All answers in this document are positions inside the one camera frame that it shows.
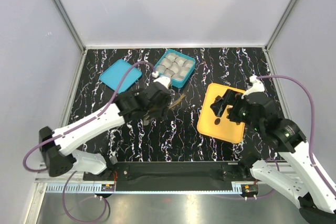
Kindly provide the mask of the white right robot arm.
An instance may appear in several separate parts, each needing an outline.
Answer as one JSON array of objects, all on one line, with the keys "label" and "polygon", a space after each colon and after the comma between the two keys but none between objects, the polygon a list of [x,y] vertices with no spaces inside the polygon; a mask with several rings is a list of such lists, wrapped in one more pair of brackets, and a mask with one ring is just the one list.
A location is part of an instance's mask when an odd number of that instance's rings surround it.
[{"label": "white right robot arm", "polygon": [[224,115],[231,122],[252,127],[294,172],[289,176],[249,153],[223,173],[224,178],[259,180],[290,200],[306,222],[335,223],[335,195],[312,164],[305,135],[294,121],[278,114],[271,98],[263,92],[243,95],[227,90],[210,108],[218,118]]}]

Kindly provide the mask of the metal tongs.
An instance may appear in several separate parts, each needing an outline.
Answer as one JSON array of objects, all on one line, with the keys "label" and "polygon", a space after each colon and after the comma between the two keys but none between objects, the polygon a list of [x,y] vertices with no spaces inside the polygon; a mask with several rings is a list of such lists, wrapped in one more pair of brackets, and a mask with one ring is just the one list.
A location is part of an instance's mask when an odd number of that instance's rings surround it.
[{"label": "metal tongs", "polygon": [[185,93],[183,93],[177,100],[175,100],[170,105],[165,105],[162,108],[154,108],[154,110],[150,110],[148,114],[143,119],[143,125],[149,125],[151,121],[154,119],[165,118],[168,111],[174,109],[177,105],[179,105],[183,99],[186,97]]}]

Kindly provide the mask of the dark round chocolate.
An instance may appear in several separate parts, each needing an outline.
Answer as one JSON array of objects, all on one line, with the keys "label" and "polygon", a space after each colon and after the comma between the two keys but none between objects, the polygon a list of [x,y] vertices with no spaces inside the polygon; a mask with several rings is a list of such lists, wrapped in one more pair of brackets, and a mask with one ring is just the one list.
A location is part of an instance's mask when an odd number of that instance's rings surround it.
[{"label": "dark round chocolate", "polygon": [[214,121],[214,124],[215,124],[215,125],[220,124],[220,120],[221,120],[220,118],[217,118],[217,119]]}]

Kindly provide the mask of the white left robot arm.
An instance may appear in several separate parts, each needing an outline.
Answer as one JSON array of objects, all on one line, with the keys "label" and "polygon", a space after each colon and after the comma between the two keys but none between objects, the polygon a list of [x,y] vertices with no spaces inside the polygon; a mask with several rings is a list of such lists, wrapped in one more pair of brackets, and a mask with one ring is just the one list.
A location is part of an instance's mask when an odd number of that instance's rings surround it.
[{"label": "white left robot arm", "polygon": [[118,94],[93,114],[60,129],[46,126],[39,130],[40,152],[50,177],[72,169],[89,172],[103,180],[113,175],[108,157],[100,152],[87,153],[78,147],[101,133],[130,121],[149,121],[166,116],[171,102],[170,85],[152,82],[145,89]]}]

